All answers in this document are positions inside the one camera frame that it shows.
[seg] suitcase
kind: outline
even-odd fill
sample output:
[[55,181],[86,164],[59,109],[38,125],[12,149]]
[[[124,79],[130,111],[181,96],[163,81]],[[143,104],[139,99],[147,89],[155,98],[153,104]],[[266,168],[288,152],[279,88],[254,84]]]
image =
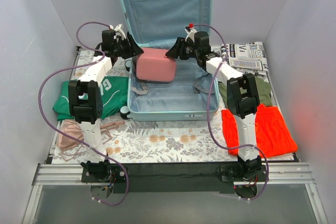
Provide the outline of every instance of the suitcase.
[[[211,0],[120,0],[129,32],[140,47],[170,49],[177,37],[186,37],[190,23],[209,24]],[[136,121],[206,120],[206,102],[212,75],[195,59],[176,60],[172,82],[141,81],[136,59],[130,69],[129,118]],[[219,108],[218,83],[211,94],[210,115]]]

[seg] white wall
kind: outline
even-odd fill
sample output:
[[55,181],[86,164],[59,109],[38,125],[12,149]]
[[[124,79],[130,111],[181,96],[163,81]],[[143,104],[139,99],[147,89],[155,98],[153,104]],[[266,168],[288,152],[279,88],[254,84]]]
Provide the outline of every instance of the white wall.
[[336,223],[336,1],[287,0],[267,39],[282,112]]
[[[50,0],[0,0],[0,223],[22,222],[53,135],[38,111],[38,88],[49,73],[73,64],[75,50]],[[55,124],[51,107],[68,77],[55,77],[44,91]]]
[[[76,29],[84,22],[96,20],[113,25],[125,24],[119,0],[51,1],[76,45]],[[285,1],[213,0],[212,25],[223,33],[227,43],[264,41]],[[84,41],[96,45],[101,29],[99,26],[84,29]],[[219,44],[220,40],[213,34],[211,42]]]

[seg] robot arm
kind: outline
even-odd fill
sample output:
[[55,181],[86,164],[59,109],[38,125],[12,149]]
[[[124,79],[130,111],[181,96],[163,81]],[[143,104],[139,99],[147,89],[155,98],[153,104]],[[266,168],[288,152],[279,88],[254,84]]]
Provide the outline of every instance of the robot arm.
[[[101,56],[95,54],[92,62],[97,63],[90,66],[78,80],[72,80],[68,84],[70,114],[79,123],[84,141],[104,155],[106,155],[106,150],[103,147],[100,133],[103,104],[99,86],[118,57],[128,59],[143,53],[133,37],[129,33],[125,35],[122,27],[122,25],[117,25],[115,28],[110,26],[110,30],[102,32],[101,47],[106,57],[98,61]],[[88,95],[87,100],[83,99],[84,94]],[[90,150],[90,161],[98,163],[104,161],[104,157]]]
[[[179,57],[182,60],[195,58],[200,67],[206,72],[214,74],[223,60],[217,53],[211,51],[208,33],[195,32],[193,26],[185,29],[188,33],[187,38],[179,37],[171,50],[166,53],[166,56],[174,59]],[[242,74],[224,63],[217,74],[217,78],[227,86],[227,105],[237,123],[239,144],[256,146],[255,119],[259,106],[259,96],[254,76],[252,74]],[[246,92],[241,93],[240,88],[246,90]],[[236,176],[252,177],[260,169],[261,158],[255,148],[243,147],[238,149]]]
[[[219,57],[207,60],[206,71],[214,74],[221,61]],[[256,146],[255,121],[259,96],[254,76],[242,74],[224,63],[217,78],[227,86],[227,106],[237,123],[239,145]],[[247,92],[241,94],[240,88]],[[261,167],[259,152],[253,147],[238,149],[238,165],[238,176],[252,176]]]

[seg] pink pouch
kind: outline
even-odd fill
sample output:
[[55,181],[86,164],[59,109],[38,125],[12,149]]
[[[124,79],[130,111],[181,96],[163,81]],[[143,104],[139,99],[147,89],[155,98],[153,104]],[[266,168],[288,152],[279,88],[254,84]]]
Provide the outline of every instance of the pink pouch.
[[168,50],[142,48],[144,53],[137,57],[136,75],[140,80],[170,82],[174,80],[176,62],[165,54]]

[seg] newspaper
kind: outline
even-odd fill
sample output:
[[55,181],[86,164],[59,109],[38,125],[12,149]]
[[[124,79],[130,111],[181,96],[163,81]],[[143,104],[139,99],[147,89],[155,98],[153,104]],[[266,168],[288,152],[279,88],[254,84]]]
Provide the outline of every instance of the newspaper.
[[[250,44],[227,44],[229,48],[228,63],[242,73],[252,73],[265,76],[268,65],[262,42]],[[225,54],[225,48],[214,48],[218,54]]]

